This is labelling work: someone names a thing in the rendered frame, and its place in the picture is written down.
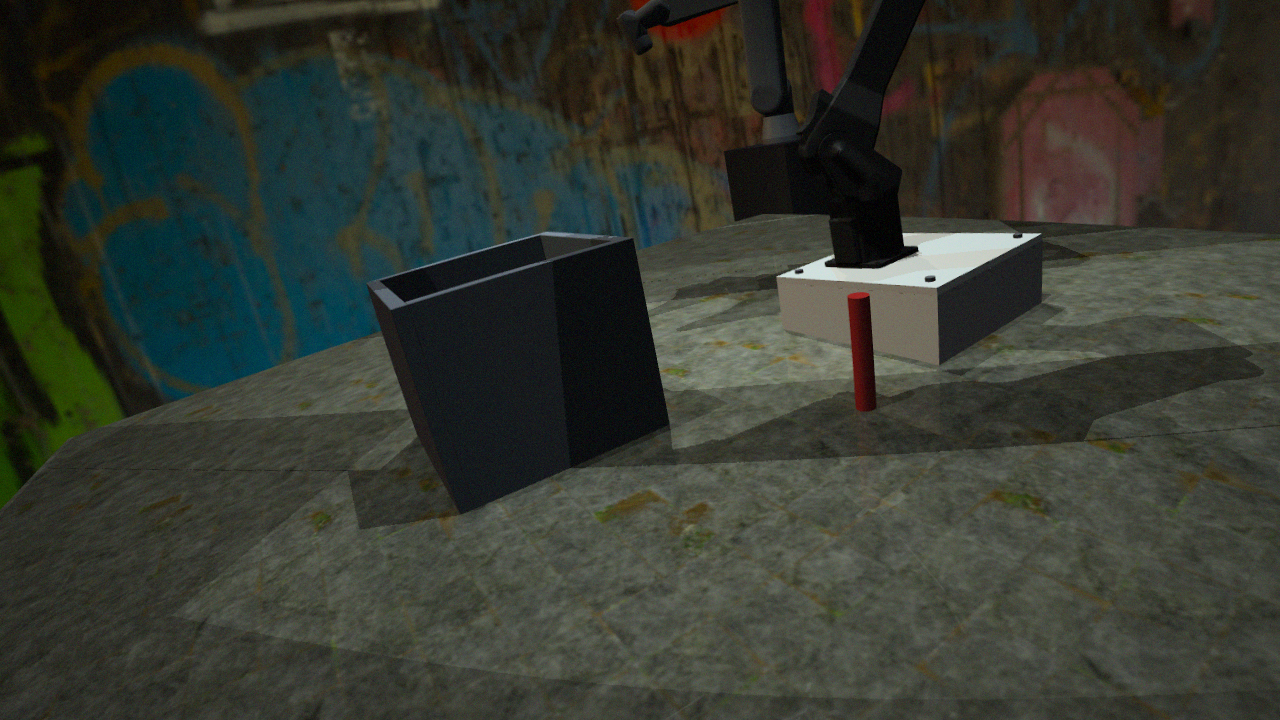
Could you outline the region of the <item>red peg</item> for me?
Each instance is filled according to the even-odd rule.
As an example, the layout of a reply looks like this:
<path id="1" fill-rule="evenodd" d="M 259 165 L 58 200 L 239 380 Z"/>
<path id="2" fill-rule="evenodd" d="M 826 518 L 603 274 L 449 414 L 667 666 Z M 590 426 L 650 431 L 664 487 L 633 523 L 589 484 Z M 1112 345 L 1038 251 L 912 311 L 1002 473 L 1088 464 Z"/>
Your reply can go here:
<path id="1" fill-rule="evenodd" d="M 858 411 L 876 409 L 876 370 L 870 324 L 870 293 L 849 293 L 854 395 Z"/>

